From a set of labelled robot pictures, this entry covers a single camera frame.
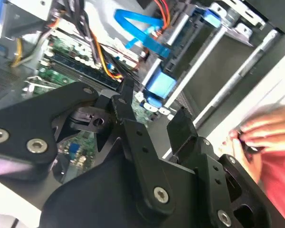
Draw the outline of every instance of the hand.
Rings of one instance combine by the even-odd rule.
[[[263,152],[285,151],[285,107],[245,123],[241,140],[248,146],[265,147]]]
[[[261,154],[258,153],[251,155],[251,161],[248,161],[244,154],[241,142],[237,139],[237,136],[238,133],[236,131],[232,131],[230,133],[230,136],[226,140],[226,152],[233,155],[255,181],[255,183],[258,184],[261,178],[262,170]]]

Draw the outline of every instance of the orange wire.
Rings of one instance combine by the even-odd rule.
[[[60,18],[56,18],[56,20],[53,21],[51,24],[49,24],[48,27],[50,27],[50,28],[51,28],[51,27],[55,27],[55,26],[57,25],[57,23],[59,22],[59,20],[60,20]]]
[[[166,19],[165,12],[163,11],[162,5],[157,0],[154,0],[154,1],[156,2],[156,4],[158,5],[158,7],[161,10],[161,14],[162,14],[162,18],[163,18],[163,27],[162,27],[162,29],[166,29],[168,25],[167,25],[167,19]]]
[[[105,64],[105,59],[104,59],[104,56],[103,56],[103,53],[101,51],[101,48],[100,48],[100,44],[98,43],[97,41],[97,37],[94,35],[94,33],[92,32],[91,30],[91,33],[92,33],[92,36],[93,36],[93,39],[95,40],[95,43],[96,43],[96,47],[97,47],[97,50],[98,50],[98,53],[99,53],[99,57],[100,57],[100,60],[101,60],[101,63],[103,65],[103,68],[104,68],[104,71],[106,72],[107,75],[109,75],[112,79],[120,79],[122,76],[120,74],[118,75],[112,75],[111,72],[108,70],[108,68],[106,67],[106,64]]]
[[[169,7],[168,7],[166,0],[162,0],[162,2],[165,5],[167,16],[168,16],[168,18],[167,18],[167,27],[168,27],[170,25],[170,21],[171,21]]]

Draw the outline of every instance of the finger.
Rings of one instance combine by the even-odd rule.
[[[275,124],[275,123],[280,123],[283,121],[284,120],[283,120],[282,115],[272,113],[272,114],[263,115],[261,117],[250,120],[246,122],[244,125],[242,125],[240,128],[242,132],[248,132],[255,128],[258,128],[258,127],[261,127],[267,124]]]
[[[232,140],[234,157],[241,163],[242,166],[247,166],[248,161],[244,155],[242,144],[238,139]]]
[[[249,141],[251,138],[267,137],[285,133],[285,122],[264,125],[241,135],[241,140]]]
[[[247,146],[254,147],[275,147],[278,150],[285,150],[285,134],[272,135],[266,138],[255,138],[245,141]]]
[[[252,161],[251,164],[253,164],[255,168],[255,173],[261,174],[262,171],[262,156],[261,153],[253,154],[252,155]]]
[[[234,156],[233,144],[232,144],[230,137],[227,137],[227,139],[226,139],[226,145],[225,145],[224,153]]]
[[[236,131],[236,130],[230,131],[229,136],[231,139],[237,139],[238,138],[238,131]]]

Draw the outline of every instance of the blue connector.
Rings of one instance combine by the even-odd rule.
[[[213,25],[214,27],[216,28],[220,27],[221,24],[220,17],[211,10],[207,9],[203,14],[203,18],[205,21],[207,21],[209,24]]]
[[[171,90],[176,85],[176,80],[162,72],[159,67],[148,81],[146,89],[151,93],[166,99]]]

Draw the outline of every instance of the red shirt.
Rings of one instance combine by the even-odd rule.
[[[262,153],[261,180],[268,198],[285,218],[285,152]]]

